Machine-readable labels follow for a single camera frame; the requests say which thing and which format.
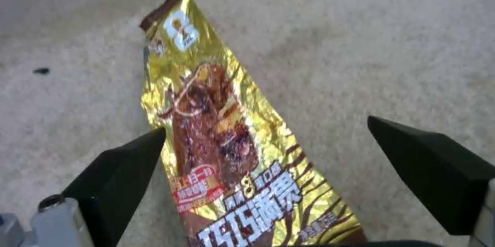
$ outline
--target white logo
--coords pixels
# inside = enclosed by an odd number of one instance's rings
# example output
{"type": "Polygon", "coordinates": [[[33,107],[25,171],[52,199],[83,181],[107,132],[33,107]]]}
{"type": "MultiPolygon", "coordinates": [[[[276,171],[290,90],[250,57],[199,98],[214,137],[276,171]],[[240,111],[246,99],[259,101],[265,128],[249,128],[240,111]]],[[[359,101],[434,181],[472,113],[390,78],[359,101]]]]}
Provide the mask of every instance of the white logo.
{"type": "Polygon", "coordinates": [[[182,10],[177,10],[165,20],[163,27],[168,36],[174,39],[179,51],[186,51],[200,36],[182,10]]]}

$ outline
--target ice cream wrapper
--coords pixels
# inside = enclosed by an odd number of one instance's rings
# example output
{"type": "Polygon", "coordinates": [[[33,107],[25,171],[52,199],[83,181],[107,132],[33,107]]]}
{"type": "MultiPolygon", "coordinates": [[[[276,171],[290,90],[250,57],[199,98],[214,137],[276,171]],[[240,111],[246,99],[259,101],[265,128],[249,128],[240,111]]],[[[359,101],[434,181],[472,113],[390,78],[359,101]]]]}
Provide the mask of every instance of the ice cream wrapper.
{"type": "Polygon", "coordinates": [[[166,0],[141,28],[142,106],[150,125],[167,131],[161,161],[189,245],[364,240],[352,210],[194,0],[166,0]]]}

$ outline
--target red label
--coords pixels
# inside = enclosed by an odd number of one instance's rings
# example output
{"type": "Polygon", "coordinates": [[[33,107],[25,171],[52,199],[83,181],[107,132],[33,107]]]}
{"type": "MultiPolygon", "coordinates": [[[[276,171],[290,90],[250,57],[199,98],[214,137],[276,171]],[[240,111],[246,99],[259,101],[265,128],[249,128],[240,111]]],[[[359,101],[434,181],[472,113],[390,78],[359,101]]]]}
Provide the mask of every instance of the red label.
{"type": "Polygon", "coordinates": [[[211,165],[198,166],[189,175],[173,178],[171,182],[180,213],[211,203],[224,193],[216,169],[211,165]]]}

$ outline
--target gray carpet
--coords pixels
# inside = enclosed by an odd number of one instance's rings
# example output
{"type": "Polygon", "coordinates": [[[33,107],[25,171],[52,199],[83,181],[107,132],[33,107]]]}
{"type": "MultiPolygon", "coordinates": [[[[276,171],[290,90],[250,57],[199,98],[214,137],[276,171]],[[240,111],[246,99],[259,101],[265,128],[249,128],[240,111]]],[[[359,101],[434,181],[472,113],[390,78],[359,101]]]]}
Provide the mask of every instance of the gray carpet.
{"type": "MultiPolygon", "coordinates": [[[[0,211],[27,226],[98,153],[149,129],[138,24],[160,2],[0,0],[0,211]]],[[[495,162],[495,0],[196,2],[369,238],[465,245],[398,178],[366,116],[495,162]]],[[[120,246],[184,245],[168,190],[157,168],[120,246]]]]}

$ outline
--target crumpled wrapper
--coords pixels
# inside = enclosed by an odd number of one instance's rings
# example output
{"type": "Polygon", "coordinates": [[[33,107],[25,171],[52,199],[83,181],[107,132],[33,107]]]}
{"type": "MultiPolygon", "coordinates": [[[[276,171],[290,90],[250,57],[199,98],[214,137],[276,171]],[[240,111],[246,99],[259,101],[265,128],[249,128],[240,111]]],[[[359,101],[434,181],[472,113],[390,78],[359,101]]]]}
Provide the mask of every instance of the crumpled wrapper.
{"type": "Polygon", "coordinates": [[[142,106],[167,130],[161,160],[191,246],[365,240],[193,0],[166,0],[141,28],[142,106]]]}

